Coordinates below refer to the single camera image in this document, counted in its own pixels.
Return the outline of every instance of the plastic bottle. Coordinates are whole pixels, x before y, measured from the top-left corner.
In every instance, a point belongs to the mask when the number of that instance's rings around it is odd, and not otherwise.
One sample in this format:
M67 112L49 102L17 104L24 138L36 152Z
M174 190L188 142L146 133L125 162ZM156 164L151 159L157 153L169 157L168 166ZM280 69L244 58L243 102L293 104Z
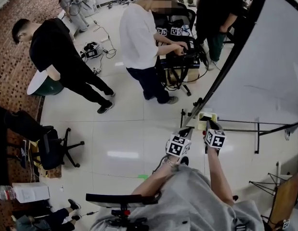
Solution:
M0 199L13 200L16 198L14 189L11 186L0 186Z

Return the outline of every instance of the metal frame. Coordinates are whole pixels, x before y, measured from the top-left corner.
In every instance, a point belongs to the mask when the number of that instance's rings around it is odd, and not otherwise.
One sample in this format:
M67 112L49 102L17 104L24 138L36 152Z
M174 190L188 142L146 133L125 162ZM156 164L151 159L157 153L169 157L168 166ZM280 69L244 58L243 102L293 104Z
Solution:
M298 11L298 3L295 0L286 0L288 3L290 3L297 11ZM241 50L243 49L245 43L247 42L254 25L257 22L257 19L260 15L260 12L262 10L263 4L265 0L253 0L253 4L250 7L250 10L248 12L248 16L246 18L246 26L245 31L242 33L240 39L235 43L232 51L230 52L223 68L221 69L219 75L217 76L216 80L214 81L213 85L205 95L205 97L199 98L197 102L194 103L194 108L190 113L188 113L188 117L183 121L183 116L186 114L183 110L181 112L181 127L187 126L189 121L196 117L199 112L204 108L205 104L209 101L209 99L212 97L214 92L217 90L225 76L228 74L229 70L233 66L234 62L236 61L237 57L241 53ZM232 121L232 120L219 120L219 121L228 121L228 122L239 122L239 123L254 123L257 124L256 130L244 130L244 129L224 129L224 131L236 131L236 132L256 132L258 141L257 141L257 149L255 150L255 154L259 154L259 146L260 146L260 136L274 133L281 131L283 129L291 128L293 126L297 126L298 122L293 124L279 124L279 123L265 123L265 122L249 122L249 121ZM271 124L271 125L283 125L279 128L275 128L272 130L260 130L260 124Z

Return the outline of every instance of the black pants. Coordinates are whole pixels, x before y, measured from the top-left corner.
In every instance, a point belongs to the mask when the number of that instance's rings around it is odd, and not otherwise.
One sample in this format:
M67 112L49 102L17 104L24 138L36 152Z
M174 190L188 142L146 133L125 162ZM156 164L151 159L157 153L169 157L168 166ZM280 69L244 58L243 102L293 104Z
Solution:
M52 231L72 231L75 229L74 225L70 222L62 224L64 218L68 217L67 209L61 209L51 213L45 217L44 220L49 224Z
M70 73L61 74L59 81L64 87L93 103L99 103L102 107L110 105L110 101L97 93L90 84L103 91L105 95L112 95L114 92L105 82L97 77L84 62L77 71L74 72L71 70Z
M155 67L146 69L127 68L127 70L134 79L139 81L145 99L149 100L156 97L159 103L169 101L169 93L160 82Z

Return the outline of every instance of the white backdrop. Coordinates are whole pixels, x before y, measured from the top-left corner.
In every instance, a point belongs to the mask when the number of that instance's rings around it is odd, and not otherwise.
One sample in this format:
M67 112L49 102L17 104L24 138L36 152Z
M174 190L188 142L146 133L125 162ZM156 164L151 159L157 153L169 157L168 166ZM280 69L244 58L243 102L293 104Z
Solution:
M230 71L205 107L221 119L298 121L298 11L266 0Z

